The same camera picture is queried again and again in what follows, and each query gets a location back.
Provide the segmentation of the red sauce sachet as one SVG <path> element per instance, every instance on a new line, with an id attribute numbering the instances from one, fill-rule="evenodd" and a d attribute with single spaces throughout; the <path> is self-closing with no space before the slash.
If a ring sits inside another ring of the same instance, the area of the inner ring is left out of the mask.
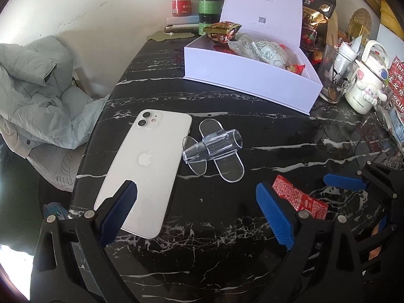
<path id="1" fill-rule="evenodd" d="M 321 202 L 296 188 L 285 177 L 277 175 L 272 188 L 277 195 L 287 200 L 296 211 L 307 211 L 312 217 L 324 220 L 328 211 L 328 204 Z"/>

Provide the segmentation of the red gold candy packet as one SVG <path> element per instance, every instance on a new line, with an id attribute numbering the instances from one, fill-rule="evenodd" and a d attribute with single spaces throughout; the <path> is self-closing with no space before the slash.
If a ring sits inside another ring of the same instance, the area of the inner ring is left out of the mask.
<path id="1" fill-rule="evenodd" d="M 286 66 L 286 70 L 298 75 L 302 75 L 305 68 L 306 65 L 304 64 L 289 64 Z"/>

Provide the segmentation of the clear acrylic phone stand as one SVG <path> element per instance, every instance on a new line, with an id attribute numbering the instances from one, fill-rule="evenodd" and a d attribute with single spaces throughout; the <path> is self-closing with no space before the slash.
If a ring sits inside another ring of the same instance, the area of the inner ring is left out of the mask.
<path id="1" fill-rule="evenodd" d="M 244 165 L 238 155 L 243 147 L 238 130 L 226 130 L 213 119 L 203 120 L 198 126 L 201 140 L 187 136 L 182 142 L 182 159 L 197 176 L 206 173 L 212 161 L 220 177 L 228 183 L 236 183 L 244 176 Z"/>

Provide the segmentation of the brown green snack bag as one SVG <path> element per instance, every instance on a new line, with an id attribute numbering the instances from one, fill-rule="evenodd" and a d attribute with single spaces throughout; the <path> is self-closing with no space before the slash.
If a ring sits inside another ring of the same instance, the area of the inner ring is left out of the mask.
<path id="1" fill-rule="evenodd" d="M 215 43 L 227 44 L 236 37 L 236 34 L 241 27 L 241 24 L 223 21 L 204 27 L 203 33 Z"/>

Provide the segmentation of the white printed bread packet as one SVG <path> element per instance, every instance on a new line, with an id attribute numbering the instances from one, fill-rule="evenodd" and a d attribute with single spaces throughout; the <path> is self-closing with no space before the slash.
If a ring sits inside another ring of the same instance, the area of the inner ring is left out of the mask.
<path id="1" fill-rule="evenodd" d="M 253 40 L 246 33 L 237 33 L 233 40 L 228 42 L 228 47 L 238 56 L 261 61 L 258 53 L 258 47 L 261 41 Z"/>

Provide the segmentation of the red barbecue sign bag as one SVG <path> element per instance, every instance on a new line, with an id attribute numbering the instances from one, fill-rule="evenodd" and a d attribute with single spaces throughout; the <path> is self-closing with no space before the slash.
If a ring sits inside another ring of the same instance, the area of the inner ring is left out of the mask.
<path id="1" fill-rule="evenodd" d="M 388 84 L 393 91 L 394 103 L 397 110 L 404 112 L 404 72 L 403 62 L 396 56 L 388 70 Z"/>

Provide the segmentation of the white rolled tube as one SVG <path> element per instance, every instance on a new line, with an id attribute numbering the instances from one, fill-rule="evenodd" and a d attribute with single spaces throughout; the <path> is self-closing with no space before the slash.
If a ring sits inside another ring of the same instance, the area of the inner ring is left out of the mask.
<path id="1" fill-rule="evenodd" d="M 358 52 L 346 42 L 342 42 L 334 61 L 334 71 L 343 75 L 350 63 L 355 61 Z"/>

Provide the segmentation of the brown paper bag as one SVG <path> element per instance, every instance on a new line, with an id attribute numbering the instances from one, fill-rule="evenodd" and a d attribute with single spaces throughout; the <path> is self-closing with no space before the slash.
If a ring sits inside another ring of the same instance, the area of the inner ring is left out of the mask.
<path id="1" fill-rule="evenodd" d="M 338 44 L 338 15 L 336 11 L 334 11 L 328 20 L 325 43 L 329 46 L 336 46 Z"/>

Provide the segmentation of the grey puffer jacket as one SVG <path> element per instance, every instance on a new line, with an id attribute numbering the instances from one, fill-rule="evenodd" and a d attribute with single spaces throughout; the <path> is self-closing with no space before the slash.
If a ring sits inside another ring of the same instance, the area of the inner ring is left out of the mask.
<path id="1" fill-rule="evenodd" d="M 1 135 L 22 158 L 50 144 L 85 144 L 108 101 L 73 83 L 73 58 L 55 37 L 1 45 Z"/>

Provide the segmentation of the round woven trivet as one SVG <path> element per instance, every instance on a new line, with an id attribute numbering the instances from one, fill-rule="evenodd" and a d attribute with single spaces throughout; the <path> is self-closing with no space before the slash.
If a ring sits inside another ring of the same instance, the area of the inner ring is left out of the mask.
<path id="1" fill-rule="evenodd" d="M 348 22 L 348 34 L 352 38 L 360 35 L 369 37 L 372 30 L 372 20 L 369 11 L 365 8 L 356 10 Z"/>

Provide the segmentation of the black gold oatmeal bag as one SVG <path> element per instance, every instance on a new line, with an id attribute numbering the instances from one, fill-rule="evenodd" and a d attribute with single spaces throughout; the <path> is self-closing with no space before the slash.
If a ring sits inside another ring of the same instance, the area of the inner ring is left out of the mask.
<path id="1" fill-rule="evenodd" d="M 336 8 L 336 0 L 303 0 L 300 47 L 308 56 L 315 49 L 318 26 L 327 24 Z"/>

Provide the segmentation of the lavender open gift box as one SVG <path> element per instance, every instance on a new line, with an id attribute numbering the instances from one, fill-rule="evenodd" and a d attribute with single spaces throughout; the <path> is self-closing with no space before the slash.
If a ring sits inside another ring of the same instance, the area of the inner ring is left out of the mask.
<path id="1" fill-rule="evenodd" d="M 302 0 L 225 0 L 220 20 L 239 30 L 218 51 L 207 35 L 184 48 L 185 79 L 309 114 L 322 83 L 300 48 Z"/>

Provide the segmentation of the green black jar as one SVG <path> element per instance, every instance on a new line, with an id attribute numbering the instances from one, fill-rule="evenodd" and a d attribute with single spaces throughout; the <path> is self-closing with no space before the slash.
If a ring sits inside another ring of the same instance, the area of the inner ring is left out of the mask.
<path id="1" fill-rule="evenodd" d="M 203 29 L 220 21 L 222 0 L 198 0 L 198 34 L 204 34 Z"/>

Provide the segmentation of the green leaf coaster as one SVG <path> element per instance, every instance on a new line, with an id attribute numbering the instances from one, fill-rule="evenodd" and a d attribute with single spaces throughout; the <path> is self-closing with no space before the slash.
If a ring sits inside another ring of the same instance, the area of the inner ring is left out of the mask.
<path id="1" fill-rule="evenodd" d="M 180 39 L 187 39 L 187 38 L 193 38 L 195 35 L 193 33 L 189 32 L 184 32 L 184 33 L 175 33 L 175 32 L 163 32 L 163 31 L 158 31 L 155 32 L 154 34 L 147 36 L 147 40 L 153 40 L 155 42 L 164 42 L 167 40 L 180 40 Z"/>

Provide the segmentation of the red label jar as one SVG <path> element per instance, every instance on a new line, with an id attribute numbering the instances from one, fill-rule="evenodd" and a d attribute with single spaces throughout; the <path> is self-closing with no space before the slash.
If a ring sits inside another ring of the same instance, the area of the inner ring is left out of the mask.
<path id="1" fill-rule="evenodd" d="M 192 14 L 191 0 L 172 0 L 172 16 L 190 16 Z"/>

